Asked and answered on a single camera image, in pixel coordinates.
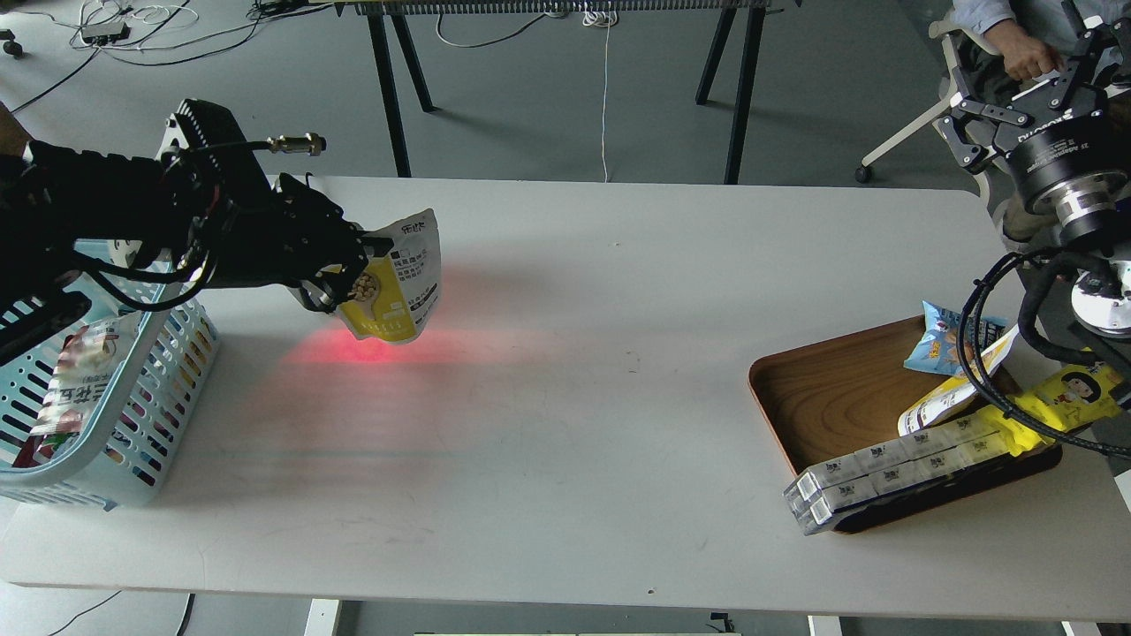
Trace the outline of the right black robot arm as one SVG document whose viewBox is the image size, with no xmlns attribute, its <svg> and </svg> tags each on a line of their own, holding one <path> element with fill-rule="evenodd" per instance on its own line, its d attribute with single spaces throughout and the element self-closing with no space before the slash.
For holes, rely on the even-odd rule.
<svg viewBox="0 0 1131 636">
<path fill-rule="evenodd" d="M 953 23 L 979 48 L 1001 57 L 1018 86 L 1009 101 L 983 100 L 961 68 L 956 92 L 936 117 L 958 165 L 983 172 L 1001 161 L 1015 198 L 1003 201 L 998 227 L 1010 253 L 995 264 L 959 313 L 981 317 L 1007 270 L 1035 264 L 1017 329 L 1045 358 L 1114 373 L 1114 406 L 1098 399 L 1053 411 L 1050 396 L 1010 397 L 998 390 L 976 353 L 959 366 L 998 424 L 1007 449 L 1029 452 L 1065 442 L 1110 458 L 1128 447 L 1094 442 L 1078 427 L 1128 410 L 1128 3 L 1090 1 L 956 1 Z"/>
</svg>

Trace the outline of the seated person's hand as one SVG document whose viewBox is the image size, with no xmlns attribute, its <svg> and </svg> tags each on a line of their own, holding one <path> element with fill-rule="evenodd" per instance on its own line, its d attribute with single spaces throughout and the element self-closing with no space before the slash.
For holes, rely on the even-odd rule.
<svg viewBox="0 0 1131 636">
<path fill-rule="evenodd" d="M 1003 55 L 1007 75 L 1018 81 L 1037 80 L 1064 68 L 1057 49 L 1038 38 L 1022 35 L 998 48 Z"/>
</svg>

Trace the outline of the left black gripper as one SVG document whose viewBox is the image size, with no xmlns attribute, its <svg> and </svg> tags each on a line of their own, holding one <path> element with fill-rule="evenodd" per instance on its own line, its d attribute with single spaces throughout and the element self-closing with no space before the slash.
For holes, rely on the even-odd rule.
<svg viewBox="0 0 1131 636">
<path fill-rule="evenodd" d="M 278 199 L 219 201 L 202 217 L 201 238 L 211 267 L 205 287 L 280 284 L 312 313 L 334 313 L 370 259 L 392 250 L 391 238 L 349 222 L 336 201 L 287 173 L 278 177 Z"/>
</svg>

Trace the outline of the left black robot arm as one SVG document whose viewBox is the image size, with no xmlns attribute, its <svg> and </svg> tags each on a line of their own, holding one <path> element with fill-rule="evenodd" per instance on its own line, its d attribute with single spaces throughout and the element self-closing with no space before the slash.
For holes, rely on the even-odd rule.
<svg viewBox="0 0 1131 636">
<path fill-rule="evenodd" d="M 254 151 L 316 155 L 316 134 L 128 158 L 28 141 L 3 160 L 3 363 L 90 309 L 88 275 L 121 306 L 161 313 L 205 289 L 294 290 L 331 313 L 391 238 L 344 218 L 297 178 L 268 184 Z"/>
</svg>

